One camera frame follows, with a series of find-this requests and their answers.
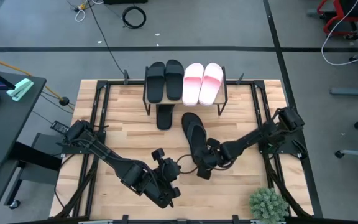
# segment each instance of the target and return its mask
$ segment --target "pink and white slide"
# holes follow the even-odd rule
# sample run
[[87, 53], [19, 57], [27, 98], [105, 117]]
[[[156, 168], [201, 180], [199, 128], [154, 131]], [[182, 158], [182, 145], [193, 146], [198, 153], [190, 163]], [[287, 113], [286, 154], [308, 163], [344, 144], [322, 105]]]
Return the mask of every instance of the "pink and white slide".
[[222, 68], [216, 63], [207, 65], [204, 71], [203, 84], [201, 86], [198, 101], [204, 106], [212, 105], [221, 87], [223, 79]]
[[201, 83], [203, 81], [204, 66], [200, 63], [192, 63], [185, 70], [183, 77], [183, 104], [195, 106], [198, 101]]

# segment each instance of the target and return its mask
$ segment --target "yellow object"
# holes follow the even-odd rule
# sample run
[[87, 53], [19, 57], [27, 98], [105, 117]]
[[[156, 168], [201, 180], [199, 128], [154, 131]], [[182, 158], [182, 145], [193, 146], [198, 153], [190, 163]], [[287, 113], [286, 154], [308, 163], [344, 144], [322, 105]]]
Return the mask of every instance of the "yellow object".
[[[21, 69], [19, 69], [19, 68], [16, 68], [15, 66], [8, 65], [8, 64], [6, 64], [5, 62], [1, 62], [1, 61], [0, 61], [0, 65], [3, 65], [3, 66], [5, 66], [5, 67], [11, 68], [11, 69], [13, 69], [13, 70], [22, 72], [22, 73], [24, 73], [24, 74], [26, 74], [26, 75], [28, 75], [28, 76], [30, 76], [30, 77], [33, 76], [33, 75], [31, 75], [30, 73], [28, 73], [28, 72], [26, 72], [26, 71], [24, 71], [24, 70], [21, 70]], [[45, 85], [45, 88], [46, 88], [51, 94], [53, 94], [53, 95], [55, 95], [57, 98], [59, 98], [59, 100], [63, 101], [63, 98], [62, 98], [61, 96], [59, 96], [59, 94], [57, 94], [57, 93], [55, 93], [53, 90], [51, 90], [47, 85]]]

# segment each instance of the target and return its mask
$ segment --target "gray floor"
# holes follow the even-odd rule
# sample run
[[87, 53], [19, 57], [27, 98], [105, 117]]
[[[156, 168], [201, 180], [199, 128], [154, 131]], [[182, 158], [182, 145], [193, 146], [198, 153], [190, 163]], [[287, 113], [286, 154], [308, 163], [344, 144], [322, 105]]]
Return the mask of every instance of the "gray floor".
[[[141, 7], [147, 13], [142, 29], [122, 28], [120, 19], [103, 5], [94, 12], [110, 46], [246, 46], [273, 47], [269, 24], [259, 0], [149, 0]], [[269, 0], [282, 47], [320, 47], [323, 23], [307, 17], [315, 0]], [[127, 5], [108, 6], [121, 13]], [[0, 9], [0, 47], [104, 47], [102, 37], [86, 10], [77, 23], [64, 0], [6, 0]], [[340, 38], [328, 47], [358, 47]], [[145, 66], [174, 58], [184, 66], [193, 62], [216, 62], [226, 67], [228, 78], [281, 79], [275, 52], [165, 51], [114, 52], [131, 78], [143, 78]], [[346, 62], [350, 53], [330, 53], [334, 62]], [[358, 220], [358, 157], [337, 159], [339, 149], [358, 150], [358, 97], [331, 96], [331, 86], [358, 86], [358, 63], [345, 67], [328, 65], [319, 53], [284, 53], [298, 110], [306, 122], [305, 138], [323, 215], [326, 218]], [[81, 79], [121, 78], [108, 52], [7, 52], [0, 60], [45, 77], [47, 84], [75, 101]], [[1, 71], [13, 72], [0, 66]], [[71, 116], [41, 98], [34, 111], [47, 119], [70, 124]], [[31, 144], [37, 132], [53, 134], [49, 124], [31, 114], [19, 140]], [[0, 206], [0, 223], [48, 217], [53, 186], [24, 182], [16, 210]]]

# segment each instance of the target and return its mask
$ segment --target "green plant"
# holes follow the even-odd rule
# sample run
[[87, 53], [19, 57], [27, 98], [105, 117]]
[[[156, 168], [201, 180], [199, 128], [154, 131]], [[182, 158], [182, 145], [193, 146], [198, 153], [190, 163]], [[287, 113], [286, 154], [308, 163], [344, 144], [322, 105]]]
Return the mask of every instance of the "green plant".
[[273, 224], [284, 221], [284, 216], [289, 215], [287, 212], [288, 203], [276, 191], [266, 187], [257, 189], [249, 199], [249, 206], [254, 218]]

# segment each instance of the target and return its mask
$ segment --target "wooden table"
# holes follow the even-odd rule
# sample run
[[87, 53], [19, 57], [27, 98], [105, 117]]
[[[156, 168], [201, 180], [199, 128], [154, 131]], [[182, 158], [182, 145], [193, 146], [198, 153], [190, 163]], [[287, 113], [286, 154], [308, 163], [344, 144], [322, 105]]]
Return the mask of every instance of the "wooden table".
[[[264, 80], [270, 111], [286, 106], [280, 80]], [[90, 120], [97, 80], [82, 80], [72, 123], [78, 119]], [[106, 116], [106, 145], [122, 157], [146, 162], [152, 169], [157, 166], [151, 152], [163, 148], [165, 157], [176, 160], [189, 154], [189, 145], [181, 127], [181, 117], [186, 112], [196, 113], [204, 123], [208, 137], [221, 142], [237, 139], [257, 128], [250, 88], [228, 85], [229, 101], [221, 116], [216, 107], [186, 107], [175, 105], [173, 124], [168, 131], [156, 127], [155, 106], [150, 116], [142, 102], [142, 85], [114, 85], [110, 90]], [[103, 92], [99, 99], [102, 105]], [[57, 194], [66, 204], [77, 188], [82, 155], [75, 155], [61, 169], [57, 182]], [[311, 201], [301, 162], [291, 155], [280, 155], [282, 170], [288, 190], [303, 207], [312, 214]], [[180, 161], [182, 171], [195, 167], [191, 158]], [[257, 145], [244, 151], [232, 168], [214, 170], [210, 180], [197, 177], [195, 173], [180, 175], [173, 185], [179, 187], [181, 196], [173, 199], [175, 207], [161, 209], [145, 195], [138, 196], [122, 185], [114, 175], [114, 169], [104, 162], [99, 163], [91, 219], [118, 219], [129, 215], [129, 219], [205, 219], [230, 220], [232, 215], [240, 219], [253, 219], [248, 205], [249, 196], [259, 187], [267, 187], [267, 178], [262, 156]], [[80, 215], [84, 214], [87, 190], [85, 190]], [[53, 200], [50, 215], [62, 207]]]

